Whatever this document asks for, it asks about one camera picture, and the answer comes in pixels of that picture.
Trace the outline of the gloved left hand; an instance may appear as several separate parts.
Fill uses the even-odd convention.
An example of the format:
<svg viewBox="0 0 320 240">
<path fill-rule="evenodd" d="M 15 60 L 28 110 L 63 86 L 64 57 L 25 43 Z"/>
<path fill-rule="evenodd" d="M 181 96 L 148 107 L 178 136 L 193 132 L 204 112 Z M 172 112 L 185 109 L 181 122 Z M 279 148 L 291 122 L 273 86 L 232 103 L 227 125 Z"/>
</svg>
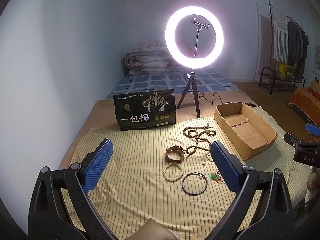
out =
<svg viewBox="0 0 320 240">
<path fill-rule="evenodd" d="M 139 230 L 125 240 L 178 240 L 178 238 L 171 231 L 150 218 Z"/>
</svg>

